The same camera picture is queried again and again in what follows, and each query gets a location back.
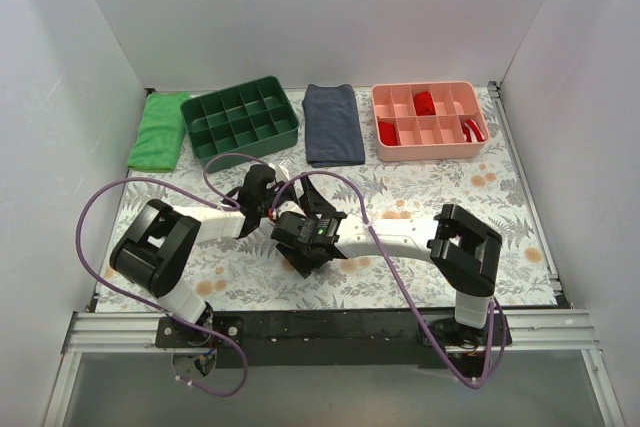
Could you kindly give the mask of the folded green towel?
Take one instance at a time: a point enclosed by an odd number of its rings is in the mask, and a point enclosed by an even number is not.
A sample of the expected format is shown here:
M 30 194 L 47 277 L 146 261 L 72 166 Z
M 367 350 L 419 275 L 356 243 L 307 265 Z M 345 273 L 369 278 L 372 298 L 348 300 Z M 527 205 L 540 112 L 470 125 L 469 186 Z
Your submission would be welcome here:
M 172 172 L 180 157 L 185 125 L 180 107 L 186 92 L 151 93 L 146 98 L 128 168 L 145 173 Z

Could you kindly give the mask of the folded grey-blue towel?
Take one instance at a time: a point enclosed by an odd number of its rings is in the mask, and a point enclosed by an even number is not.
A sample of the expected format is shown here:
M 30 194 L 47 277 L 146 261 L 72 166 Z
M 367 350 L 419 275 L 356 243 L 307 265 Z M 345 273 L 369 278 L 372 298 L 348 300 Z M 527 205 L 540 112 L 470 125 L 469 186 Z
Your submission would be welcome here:
M 365 149 L 354 89 L 309 84 L 302 101 L 307 163 L 314 168 L 357 166 Z

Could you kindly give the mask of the green divided organizer tray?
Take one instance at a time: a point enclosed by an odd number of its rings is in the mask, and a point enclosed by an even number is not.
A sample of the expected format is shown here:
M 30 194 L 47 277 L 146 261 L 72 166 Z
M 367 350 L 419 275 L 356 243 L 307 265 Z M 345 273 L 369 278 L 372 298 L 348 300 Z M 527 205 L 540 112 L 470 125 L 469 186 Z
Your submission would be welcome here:
M 274 76 L 193 97 L 180 112 L 194 157 L 210 173 L 298 142 L 298 117 Z

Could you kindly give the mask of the rolled red underwear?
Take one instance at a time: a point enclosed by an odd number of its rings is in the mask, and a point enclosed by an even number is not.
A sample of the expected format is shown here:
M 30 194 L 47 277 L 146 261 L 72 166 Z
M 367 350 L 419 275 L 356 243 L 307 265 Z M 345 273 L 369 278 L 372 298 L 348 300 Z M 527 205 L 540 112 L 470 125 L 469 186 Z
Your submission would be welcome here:
M 395 124 L 383 120 L 378 121 L 378 132 L 380 141 L 385 146 L 398 146 L 398 137 Z
M 429 91 L 417 93 L 413 97 L 413 103 L 417 116 L 433 116 L 436 114 L 435 103 Z

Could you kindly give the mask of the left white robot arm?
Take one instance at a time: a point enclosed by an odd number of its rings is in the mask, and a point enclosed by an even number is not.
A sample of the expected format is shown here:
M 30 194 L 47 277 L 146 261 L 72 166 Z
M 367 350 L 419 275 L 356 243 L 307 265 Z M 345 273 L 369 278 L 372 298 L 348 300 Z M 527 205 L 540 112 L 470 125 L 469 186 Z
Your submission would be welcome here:
M 182 341 L 205 345 L 213 333 L 213 310 L 182 278 L 195 244 L 243 239 L 270 219 L 277 250 L 302 277 L 341 255 L 335 244 L 345 213 L 310 180 L 302 180 L 298 194 L 284 178 L 273 167 L 251 166 L 243 184 L 228 192 L 223 210 L 179 212 L 159 199 L 148 201 L 113 249 L 111 268 L 178 315 L 170 325 Z

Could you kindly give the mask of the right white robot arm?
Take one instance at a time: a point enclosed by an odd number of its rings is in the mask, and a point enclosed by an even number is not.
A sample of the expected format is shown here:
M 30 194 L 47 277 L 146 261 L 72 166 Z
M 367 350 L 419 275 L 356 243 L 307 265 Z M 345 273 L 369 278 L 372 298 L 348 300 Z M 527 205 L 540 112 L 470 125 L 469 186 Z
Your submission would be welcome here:
M 370 223 L 342 212 L 317 218 L 288 211 L 278 215 L 271 239 L 303 277 L 335 259 L 389 256 L 429 262 L 456 291 L 454 336 L 471 345 L 489 331 L 503 239 L 458 205 L 444 205 L 434 219 Z

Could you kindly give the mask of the black underwear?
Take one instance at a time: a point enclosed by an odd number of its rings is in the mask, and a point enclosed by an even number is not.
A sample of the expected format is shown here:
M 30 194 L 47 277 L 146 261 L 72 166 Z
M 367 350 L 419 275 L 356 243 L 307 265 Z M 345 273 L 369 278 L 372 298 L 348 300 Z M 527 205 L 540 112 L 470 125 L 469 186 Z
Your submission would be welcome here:
M 306 213 L 304 212 L 304 210 L 294 201 L 291 200 L 287 200 L 285 202 L 283 202 L 279 207 L 278 207 L 278 214 L 279 215 L 283 215 L 286 212 L 292 212 L 295 214 L 299 214 L 302 215 L 303 217 L 306 216 Z

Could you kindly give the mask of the rolled red underwear top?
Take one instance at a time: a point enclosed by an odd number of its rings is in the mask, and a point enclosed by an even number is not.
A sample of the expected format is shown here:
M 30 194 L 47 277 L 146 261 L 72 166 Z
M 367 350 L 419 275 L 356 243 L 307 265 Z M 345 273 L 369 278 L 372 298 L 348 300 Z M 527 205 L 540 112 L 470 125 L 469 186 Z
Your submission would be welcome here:
M 436 114 L 435 103 L 429 91 L 417 93 L 413 97 L 413 103 L 417 116 L 433 116 Z

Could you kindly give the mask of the rolled red underwear left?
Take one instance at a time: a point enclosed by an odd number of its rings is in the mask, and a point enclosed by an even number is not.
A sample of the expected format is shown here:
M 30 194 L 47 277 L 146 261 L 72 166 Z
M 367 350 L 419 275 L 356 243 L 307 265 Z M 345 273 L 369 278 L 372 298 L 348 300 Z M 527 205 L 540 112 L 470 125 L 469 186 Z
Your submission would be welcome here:
M 398 137 L 395 124 L 383 120 L 378 121 L 378 132 L 380 141 L 385 146 L 398 146 Z

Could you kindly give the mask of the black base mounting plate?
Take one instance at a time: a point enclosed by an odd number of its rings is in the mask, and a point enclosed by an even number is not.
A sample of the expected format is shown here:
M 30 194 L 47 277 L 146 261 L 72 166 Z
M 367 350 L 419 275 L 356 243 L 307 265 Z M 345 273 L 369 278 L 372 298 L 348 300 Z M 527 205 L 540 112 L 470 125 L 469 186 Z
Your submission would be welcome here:
M 484 350 L 512 343 L 496 314 L 482 329 L 455 322 L 450 308 L 218 312 L 212 330 L 234 340 L 252 367 L 409 365 L 439 369 L 441 347 L 466 376 Z

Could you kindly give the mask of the pink divided organizer tray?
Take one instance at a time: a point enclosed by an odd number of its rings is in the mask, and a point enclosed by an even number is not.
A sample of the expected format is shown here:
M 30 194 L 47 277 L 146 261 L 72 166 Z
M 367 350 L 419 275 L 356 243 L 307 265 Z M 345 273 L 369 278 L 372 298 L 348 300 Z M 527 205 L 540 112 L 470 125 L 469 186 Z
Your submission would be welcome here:
M 436 114 L 417 116 L 413 97 L 429 91 Z M 378 84 L 371 90 L 377 153 L 385 162 L 470 159 L 491 140 L 474 87 L 466 81 Z M 467 143 L 461 122 L 473 118 L 487 137 Z M 378 121 L 395 124 L 398 146 L 381 143 Z

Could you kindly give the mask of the floral patterned table mat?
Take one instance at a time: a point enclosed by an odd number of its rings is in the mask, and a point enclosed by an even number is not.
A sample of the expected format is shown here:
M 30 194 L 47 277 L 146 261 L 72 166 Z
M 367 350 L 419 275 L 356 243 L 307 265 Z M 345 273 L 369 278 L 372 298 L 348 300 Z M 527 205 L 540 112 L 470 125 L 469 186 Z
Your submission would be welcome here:
M 552 306 L 549 264 L 498 114 L 485 88 L 476 94 L 491 134 L 478 156 L 388 163 L 377 155 L 371 93 L 357 90 L 366 161 L 316 176 L 313 184 L 337 209 L 375 221 L 430 219 L 446 203 L 464 207 L 502 236 L 495 291 L 501 305 Z M 338 260 L 304 278 L 276 250 L 268 223 L 242 240 L 196 245 L 184 277 L 218 311 L 447 307 L 455 298 L 433 265 L 416 260 Z

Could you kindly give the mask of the red white striped underwear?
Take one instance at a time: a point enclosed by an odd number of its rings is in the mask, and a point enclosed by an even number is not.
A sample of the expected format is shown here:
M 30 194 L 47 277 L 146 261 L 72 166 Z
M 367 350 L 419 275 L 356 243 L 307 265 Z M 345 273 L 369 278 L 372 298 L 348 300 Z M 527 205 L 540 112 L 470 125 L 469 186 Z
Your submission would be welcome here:
M 461 129 L 467 143 L 484 143 L 487 140 L 479 124 L 473 118 L 463 120 Z

